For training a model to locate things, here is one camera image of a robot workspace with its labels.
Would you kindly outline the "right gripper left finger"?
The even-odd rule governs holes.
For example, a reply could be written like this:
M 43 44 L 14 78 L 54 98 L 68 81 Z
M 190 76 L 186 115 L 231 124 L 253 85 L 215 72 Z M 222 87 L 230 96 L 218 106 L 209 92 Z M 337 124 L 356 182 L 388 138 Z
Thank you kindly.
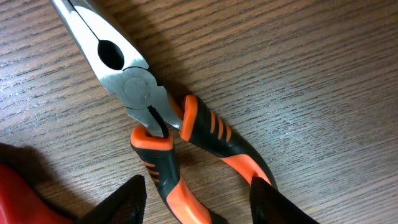
M 76 223 L 142 224 L 146 198 L 145 178 L 135 175 Z

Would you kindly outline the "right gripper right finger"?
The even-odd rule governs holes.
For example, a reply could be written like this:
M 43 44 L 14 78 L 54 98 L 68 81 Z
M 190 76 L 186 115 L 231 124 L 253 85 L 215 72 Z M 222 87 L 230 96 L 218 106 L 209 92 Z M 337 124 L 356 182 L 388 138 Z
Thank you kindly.
M 253 224 L 318 224 L 261 177 L 253 177 L 249 193 Z

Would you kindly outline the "orange black needle-nose pliers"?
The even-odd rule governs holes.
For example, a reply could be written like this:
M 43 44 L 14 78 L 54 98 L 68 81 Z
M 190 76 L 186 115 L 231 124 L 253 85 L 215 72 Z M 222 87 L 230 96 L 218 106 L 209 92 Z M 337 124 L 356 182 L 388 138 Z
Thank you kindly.
M 131 146 L 180 223 L 224 223 L 224 218 L 203 206 L 188 189 L 169 128 L 227 163 L 248 182 L 260 177 L 275 186 L 261 155 L 199 97 L 187 95 L 182 106 L 176 105 L 166 88 L 157 83 L 131 38 L 97 3 L 52 0 L 52 4 L 99 82 L 137 121 Z

